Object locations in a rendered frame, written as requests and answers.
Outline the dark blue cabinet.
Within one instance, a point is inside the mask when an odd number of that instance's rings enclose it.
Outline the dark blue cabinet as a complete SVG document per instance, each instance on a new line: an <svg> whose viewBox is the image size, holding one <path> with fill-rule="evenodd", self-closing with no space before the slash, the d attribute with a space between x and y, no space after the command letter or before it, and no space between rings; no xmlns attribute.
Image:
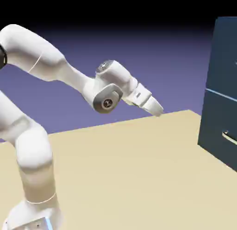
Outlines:
<svg viewBox="0 0 237 230"><path fill-rule="evenodd" d="M215 21L198 145L237 172L237 17Z"/></svg>

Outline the dark blue drawer front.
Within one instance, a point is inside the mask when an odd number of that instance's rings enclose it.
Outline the dark blue drawer front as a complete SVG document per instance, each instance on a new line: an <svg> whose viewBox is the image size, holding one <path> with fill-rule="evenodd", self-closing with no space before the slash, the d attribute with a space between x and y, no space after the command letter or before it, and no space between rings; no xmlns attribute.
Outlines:
<svg viewBox="0 0 237 230"><path fill-rule="evenodd" d="M237 138L237 100L206 90L198 145L237 172L237 145L222 136L226 130Z"/></svg>
<svg viewBox="0 0 237 230"><path fill-rule="evenodd" d="M206 88L237 100L237 17L216 19Z"/></svg>

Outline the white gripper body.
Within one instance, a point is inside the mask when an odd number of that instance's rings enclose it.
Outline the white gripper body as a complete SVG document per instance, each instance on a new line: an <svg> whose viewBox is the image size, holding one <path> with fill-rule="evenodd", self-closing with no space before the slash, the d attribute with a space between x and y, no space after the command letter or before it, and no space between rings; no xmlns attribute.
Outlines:
<svg viewBox="0 0 237 230"><path fill-rule="evenodd" d="M153 96L148 98L146 103L142 106L142 109L153 116L160 116L163 113L162 105Z"/></svg>

